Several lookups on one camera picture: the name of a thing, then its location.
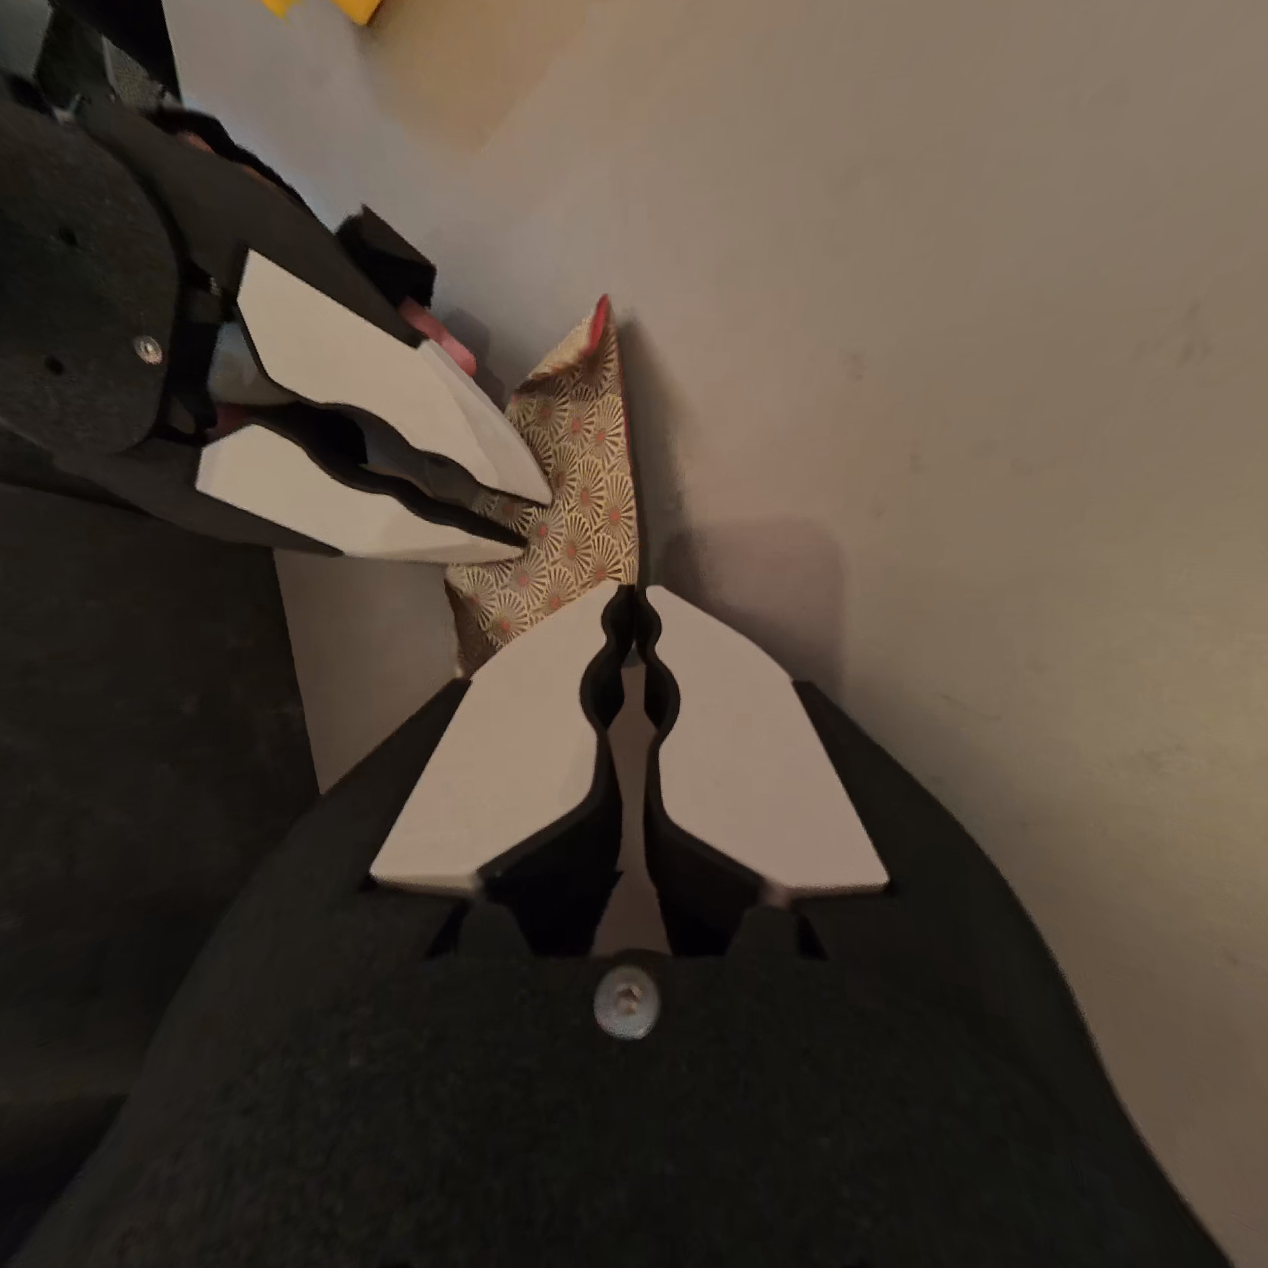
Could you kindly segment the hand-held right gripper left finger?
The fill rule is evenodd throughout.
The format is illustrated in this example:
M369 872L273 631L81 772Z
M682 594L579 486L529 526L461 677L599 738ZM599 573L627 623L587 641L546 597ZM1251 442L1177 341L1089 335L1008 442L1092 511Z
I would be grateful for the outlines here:
M535 954L585 957L620 878L608 730L634 625L634 587L597 584L475 670L372 881L499 905Z

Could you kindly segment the gold patterned origami paper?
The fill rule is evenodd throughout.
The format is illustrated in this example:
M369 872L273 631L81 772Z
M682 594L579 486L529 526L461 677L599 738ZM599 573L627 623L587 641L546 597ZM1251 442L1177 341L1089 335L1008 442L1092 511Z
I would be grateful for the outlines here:
M478 508L526 546L452 564L455 670L469 676L600 582L640 576L640 507L618 332L608 295L520 382L504 410L549 484L547 505L484 495Z

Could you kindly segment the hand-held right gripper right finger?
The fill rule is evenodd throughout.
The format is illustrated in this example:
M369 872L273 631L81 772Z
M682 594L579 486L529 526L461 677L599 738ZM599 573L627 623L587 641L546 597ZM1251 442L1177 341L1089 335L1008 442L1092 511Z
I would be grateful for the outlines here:
M754 907L880 893L861 816L783 667L653 584L638 597L644 862L670 946L718 955Z

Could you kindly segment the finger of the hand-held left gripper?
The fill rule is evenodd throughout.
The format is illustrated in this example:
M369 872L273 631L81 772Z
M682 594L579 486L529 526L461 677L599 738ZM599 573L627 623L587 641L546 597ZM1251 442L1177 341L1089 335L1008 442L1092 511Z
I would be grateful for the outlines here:
M419 516L392 493L345 484L258 422L203 448L194 486L351 558L466 566L514 560L525 549Z
M434 341L400 341L255 250L235 305L262 372L279 388L381 419L413 449L457 463L483 487L550 502L528 443Z

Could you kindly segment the person's left hand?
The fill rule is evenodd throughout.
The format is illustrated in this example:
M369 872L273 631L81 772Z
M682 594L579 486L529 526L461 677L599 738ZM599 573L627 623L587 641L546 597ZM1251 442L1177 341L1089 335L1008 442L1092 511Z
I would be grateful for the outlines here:
M418 303L412 297L406 297L400 303L400 314L403 320L421 332L424 338L437 344L437 347L451 357L454 365L466 372L470 378L478 371L478 360L473 351L460 341L428 306Z

